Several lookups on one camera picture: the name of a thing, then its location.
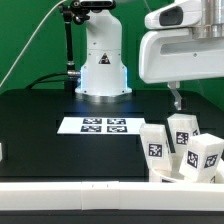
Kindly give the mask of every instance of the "block with marker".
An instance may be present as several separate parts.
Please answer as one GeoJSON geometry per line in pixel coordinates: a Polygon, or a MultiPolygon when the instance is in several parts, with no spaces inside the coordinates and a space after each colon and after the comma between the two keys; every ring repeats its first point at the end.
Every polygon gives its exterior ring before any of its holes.
{"type": "Polygon", "coordinates": [[[211,182],[223,149],[224,140],[211,134],[190,137],[179,172],[191,182],[211,182]]]}
{"type": "Polygon", "coordinates": [[[149,169],[172,170],[172,157],[164,125],[142,124],[141,141],[149,169]]]}
{"type": "Polygon", "coordinates": [[[178,156],[183,156],[191,136],[200,134],[195,115],[174,114],[168,119],[171,137],[178,156]]]}

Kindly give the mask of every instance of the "black table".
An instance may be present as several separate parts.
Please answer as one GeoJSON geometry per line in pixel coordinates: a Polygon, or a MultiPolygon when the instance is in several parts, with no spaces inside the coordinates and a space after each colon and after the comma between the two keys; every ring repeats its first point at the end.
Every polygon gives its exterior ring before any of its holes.
{"type": "MultiPolygon", "coordinates": [[[[165,124],[169,136],[167,118],[184,113],[197,116],[201,133],[224,138],[224,112],[196,93],[181,95],[187,99],[187,109],[177,112],[169,91],[134,91],[132,99],[113,104],[77,100],[63,90],[7,91],[0,96],[0,142],[7,151],[0,163],[0,182],[148,181],[138,135],[57,135],[57,130],[64,116],[143,117],[147,123],[165,124]]],[[[26,211],[0,215],[0,223],[224,222],[223,212],[26,211]]]]}

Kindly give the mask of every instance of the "printed marker sheet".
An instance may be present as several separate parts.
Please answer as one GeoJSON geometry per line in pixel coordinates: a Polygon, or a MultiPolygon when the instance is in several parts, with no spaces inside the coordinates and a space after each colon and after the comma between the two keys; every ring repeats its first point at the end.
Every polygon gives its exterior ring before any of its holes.
{"type": "Polygon", "coordinates": [[[64,117],[58,134],[139,135],[144,118],[64,117]]]}

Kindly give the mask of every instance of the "white cable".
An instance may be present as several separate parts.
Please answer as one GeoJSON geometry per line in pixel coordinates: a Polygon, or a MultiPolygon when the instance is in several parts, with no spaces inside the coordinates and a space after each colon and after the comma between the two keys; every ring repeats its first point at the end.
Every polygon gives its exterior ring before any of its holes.
{"type": "Polygon", "coordinates": [[[50,16],[50,14],[63,2],[65,2],[67,0],[62,0],[59,3],[57,3],[48,13],[47,15],[43,18],[43,20],[40,22],[40,24],[38,25],[38,27],[36,28],[36,30],[34,31],[34,33],[32,34],[32,36],[30,37],[30,39],[28,40],[27,44],[25,45],[25,47],[23,48],[23,50],[21,51],[21,53],[19,54],[19,56],[16,58],[15,62],[13,63],[13,65],[11,66],[11,68],[9,69],[8,73],[6,74],[6,76],[4,77],[4,79],[2,80],[2,82],[0,83],[0,88],[3,86],[3,84],[5,83],[5,81],[7,80],[7,78],[9,77],[9,75],[11,74],[12,70],[14,69],[14,67],[16,66],[16,64],[18,63],[18,61],[20,60],[20,58],[23,56],[24,52],[26,51],[26,49],[28,48],[28,46],[30,45],[31,41],[33,40],[33,38],[35,37],[35,35],[37,34],[37,32],[39,31],[39,29],[41,28],[41,26],[43,25],[43,23],[45,22],[45,20],[50,16]]]}
{"type": "Polygon", "coordinates": [[[147,2],[146,0],[144,0],[144,2],[145,2],[145,5],[146,5],[146,8],[149,10],[149,12],[152,12],[152,10],[151,10],[150,7],[149,7],[148,2],[147,2]]]}

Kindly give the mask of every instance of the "green wall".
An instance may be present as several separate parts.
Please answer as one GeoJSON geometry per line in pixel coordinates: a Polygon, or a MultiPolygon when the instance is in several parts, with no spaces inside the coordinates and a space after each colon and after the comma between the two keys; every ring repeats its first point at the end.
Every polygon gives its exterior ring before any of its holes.
{"type": "MultiPolygon", "coordinates": [[[[19,0],[1,2],[0,80],[23,49],[29,37],[46,13],[59,0],[19,0]]],[[[172,0],[147,0],[152,10],[172,3],[172,0]]],[[[143,0],[117,4],[111,12],[123,26],[122,60],[128,67],[129,86],[133,89],[167,89],[166,84],[146,85],[138,77],[138,53],[141,38],[147,32],[144,17],[148,10],[143,0]]],[[[73,25],[74,56],[77,68],[85,62],[85,26],[73,25]]],[[[24,88],[35,79],[54,72],[66,71],[64,24],[55,10],[44,23],[33,42],[19,61],[0,93],[24,88]]],[[[43,84],[38,88],[63,88],[63,83],[43,84]]],[[[192,90],[224,110],[224,79],[187,81],[181,89],[192,90]]]]}

